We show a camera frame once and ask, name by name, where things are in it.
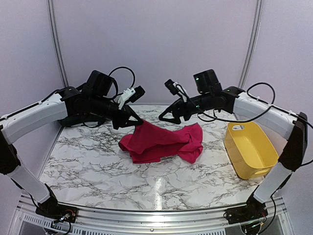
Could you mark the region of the pink garment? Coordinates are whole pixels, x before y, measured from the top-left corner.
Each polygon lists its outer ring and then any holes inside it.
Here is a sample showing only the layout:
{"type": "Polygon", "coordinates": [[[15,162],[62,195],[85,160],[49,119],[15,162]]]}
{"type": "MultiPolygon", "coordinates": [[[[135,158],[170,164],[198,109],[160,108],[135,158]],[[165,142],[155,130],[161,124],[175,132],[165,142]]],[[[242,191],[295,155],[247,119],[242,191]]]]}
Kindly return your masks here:
{"type": "Polygon", "coordinates": [[[170,131],[143,121],[118,145],[122,151],[129,152],[134,164],[157,163],[175,155],[193,164],[203,151],[202,141],[203,131],[198,123],[170,131]]]}

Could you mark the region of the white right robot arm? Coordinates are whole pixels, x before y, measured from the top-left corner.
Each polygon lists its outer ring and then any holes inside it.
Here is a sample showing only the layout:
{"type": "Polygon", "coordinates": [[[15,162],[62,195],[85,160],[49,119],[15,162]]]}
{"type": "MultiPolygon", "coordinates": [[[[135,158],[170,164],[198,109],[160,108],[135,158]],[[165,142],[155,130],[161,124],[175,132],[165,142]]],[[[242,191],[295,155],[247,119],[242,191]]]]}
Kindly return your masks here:
{"type": "Polygon", "coordinates": [[[199,92],[199,95],[194,97],[189,97],[185,88],[178,82],[169,79],[164,83],[170,93],[178,95],[179,99],[159,115],[159,120],[180,124],[181,118],[189,120],[194,114],[204,115],[209,110],[225,111],[246,118],[236,121],[237,124],[255,121],[287,140],[278,162],[242,209],[242,215],[246,219],[253,219],[261,212],[261,206],[284,186],[292,173],[305,166],[303,159],[310,123],[305,113],[296,114],[284,110],[273,102],[267,103],[234,86],[223,89],[213,70],[197,73],[193,77],[199,92]]]}

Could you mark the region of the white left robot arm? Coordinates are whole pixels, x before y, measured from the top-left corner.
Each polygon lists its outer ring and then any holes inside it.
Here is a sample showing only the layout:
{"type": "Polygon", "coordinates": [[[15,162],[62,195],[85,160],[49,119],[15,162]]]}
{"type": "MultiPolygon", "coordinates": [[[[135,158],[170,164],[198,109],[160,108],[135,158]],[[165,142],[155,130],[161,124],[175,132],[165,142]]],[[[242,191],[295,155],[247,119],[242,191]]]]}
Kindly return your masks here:
{"type": "Polygon", "coordinates": [[[0,118],[0,172],[7,175],[20,188],[37,201],[38,210],[57,218],[62,207],[52,190],[28,170],[18,157],[14,142],[22,136],[49,123],[58,121],[62,126],[86,125],[106,120],[112,122],[115,130],[138,126],[142,119],[128,105],[141,98],[145,91],[141,86],[131,85],[123,93],[108,92],[116,80],[111,75],[93,70],[79,87],[57,89],[46,98],[0,118]]]}

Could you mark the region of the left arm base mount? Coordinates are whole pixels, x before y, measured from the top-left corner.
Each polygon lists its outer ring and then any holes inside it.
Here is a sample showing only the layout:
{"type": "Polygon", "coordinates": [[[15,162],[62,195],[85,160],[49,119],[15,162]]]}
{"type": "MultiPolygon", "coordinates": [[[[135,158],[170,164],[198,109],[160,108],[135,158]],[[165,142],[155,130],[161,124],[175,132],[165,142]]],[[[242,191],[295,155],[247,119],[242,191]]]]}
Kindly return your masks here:
{"type": "Polygon", "coordinates": [[[74,223],[77,217],[78,208],[63,204],[36,206],[36,214],[48,217],[57,222],[74,223]]]}

